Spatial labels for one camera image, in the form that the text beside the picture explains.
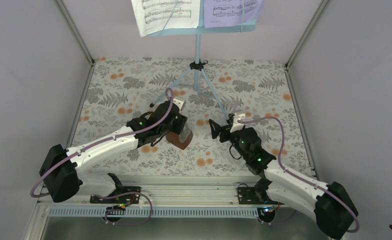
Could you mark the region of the clear plastic metronome cover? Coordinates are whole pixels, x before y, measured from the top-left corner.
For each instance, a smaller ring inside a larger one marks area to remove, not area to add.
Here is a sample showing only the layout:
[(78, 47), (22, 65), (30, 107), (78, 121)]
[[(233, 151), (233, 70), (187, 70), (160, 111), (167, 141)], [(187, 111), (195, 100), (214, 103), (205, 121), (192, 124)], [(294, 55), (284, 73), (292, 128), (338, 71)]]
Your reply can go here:
[(188, 123), (185, 123), (181, 133), (178, 135), (179, 141), (181, 143), (185, 143), (191, 141), (192, 139), (192, 130)]

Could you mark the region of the brown wooden metronome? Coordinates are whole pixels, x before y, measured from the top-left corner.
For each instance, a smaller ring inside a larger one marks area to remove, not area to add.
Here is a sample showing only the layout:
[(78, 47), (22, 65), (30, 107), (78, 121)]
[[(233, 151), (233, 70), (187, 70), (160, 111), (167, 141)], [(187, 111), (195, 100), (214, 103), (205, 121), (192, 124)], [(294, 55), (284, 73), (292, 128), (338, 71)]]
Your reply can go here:
[(178, 134), (175, 134), (173, 132), (166, 134), (166, 140), (167, 140), (167, 142), (178, 147), (181, 150), (184, 150), (185, 148), (187, 148), (188, 145), (190, 144), (190, 142), (192, 141), (192, 139), (191, 139), (191, 141), (181, 143), (179, 141)]

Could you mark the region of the light blue music stand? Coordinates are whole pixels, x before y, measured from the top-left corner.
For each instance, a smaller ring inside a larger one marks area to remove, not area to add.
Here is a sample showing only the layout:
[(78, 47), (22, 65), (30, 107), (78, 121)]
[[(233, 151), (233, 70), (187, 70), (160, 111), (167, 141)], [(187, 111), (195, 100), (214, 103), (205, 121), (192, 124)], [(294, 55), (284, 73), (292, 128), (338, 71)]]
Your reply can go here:
[(226, 112), (222, 102), (220, 101), (220, 98), (216, 91), (213, 88), (213, 85), (211, 81), (209, 80), (205, 70), (204, 66), (206, 65), (206, 62), (202, 61), (200, 59), (200, 47), (201, 47), (201, 36), (202, 34), (220, 34), (220, 33), (242, 33), (242, 32), (251, 32), (255, 30), (256, 26), (256, 20), (247, 22), (242, 25), (237, 25), (237, 26), (231, 26), (231, 27), (213, 27), (213, 28), (206, 28), (204, 26), (204, 9), (203, 9), (203, 2), (204, 0), (201, 0), (201, 5), (200, 5), (200, 20), (199, 20), (199, 25), (197, 28), (187, 28), (187, 29), (168, 29), (168, 30), (163, 30), (159, 31), (153, 34), (149, 34), (147, 36), (161, 36), (161, 35), (168, 35), (168, 36), (177, 36), (177, 35), (195, 35), (196, 37), (196, 45), (195, 45), (195, 60), (190, 63), (189, 67), (186, 69), (185, 72), (183, 72), (177, 79), (175, 79), (170, 85), (169, 88), (173, 87), (178, 87), (180, 86), (180, 81), (191, 71), (194, 71), (194, 83), (190, 86), (194, 91), (200, 92), (200, 78), (203, 77), (208, 84), (211, 94), (209, 94), (210, 98), (213, 98), (216, 100), (219, 108), (221, 109), (222, 113), (224, 114), (225, 117), (228, 117), (228, 113)]

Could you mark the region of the white sheet music page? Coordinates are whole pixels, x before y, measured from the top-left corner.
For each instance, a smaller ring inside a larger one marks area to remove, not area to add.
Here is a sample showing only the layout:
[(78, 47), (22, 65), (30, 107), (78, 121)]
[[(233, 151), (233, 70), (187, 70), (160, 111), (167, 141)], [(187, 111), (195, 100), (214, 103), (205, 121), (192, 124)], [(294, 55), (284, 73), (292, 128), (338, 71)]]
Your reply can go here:
[(169, 30), (195, 29), (199, 25), (199, 0), (132, 0), (140, 37)]

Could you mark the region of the lavender sheet music page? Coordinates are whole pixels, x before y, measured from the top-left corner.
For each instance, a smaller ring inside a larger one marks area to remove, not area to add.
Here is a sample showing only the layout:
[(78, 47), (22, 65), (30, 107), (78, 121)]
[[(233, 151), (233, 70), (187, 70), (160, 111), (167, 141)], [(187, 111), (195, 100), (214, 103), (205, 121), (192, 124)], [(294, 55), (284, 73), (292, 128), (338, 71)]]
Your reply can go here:
[(234, 27), (258, 19), (263, 0), (205, 0), (204, 26), (206, 28)]

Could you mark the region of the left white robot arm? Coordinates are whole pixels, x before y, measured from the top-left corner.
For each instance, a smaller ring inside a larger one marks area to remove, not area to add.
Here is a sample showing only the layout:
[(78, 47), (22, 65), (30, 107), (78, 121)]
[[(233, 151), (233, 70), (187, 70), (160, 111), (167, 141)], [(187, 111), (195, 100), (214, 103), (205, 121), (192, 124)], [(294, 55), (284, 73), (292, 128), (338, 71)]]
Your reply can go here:
[(47, 193), (53, 202), (64, 202), (75, 195), (99, 195), (111, 199), (122, 184), (113, 173), (97, 175), (89, 169), (115, 154), (155, 146), (169, 133), (181, 135), (187, 117), (181, 114), (185, 100), (175, 98), (158, 105), (154, 112), (128, 121), (113, 133), (92, 142), (70, 148), (51, 147), (40, 168)]

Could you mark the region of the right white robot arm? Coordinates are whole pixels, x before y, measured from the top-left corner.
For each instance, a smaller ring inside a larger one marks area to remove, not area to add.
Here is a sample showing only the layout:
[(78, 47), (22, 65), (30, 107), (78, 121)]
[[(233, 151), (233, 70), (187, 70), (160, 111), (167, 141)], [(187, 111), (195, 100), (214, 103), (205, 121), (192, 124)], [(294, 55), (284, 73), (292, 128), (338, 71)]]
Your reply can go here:
[(229, 142), (248, 169), (260, 176), (255, 185), (258, 196), (303, 213), (332, 239), (340, 240), (347, 232), (359, 230), (358, 211), (343, 185), (318, 181), (286, 166), (280, 155), (274, 156), (262, 147), (256, 130), (245, 127), (245, 123), (235, 120), (220, 126), (209, 120), (212, 138)]

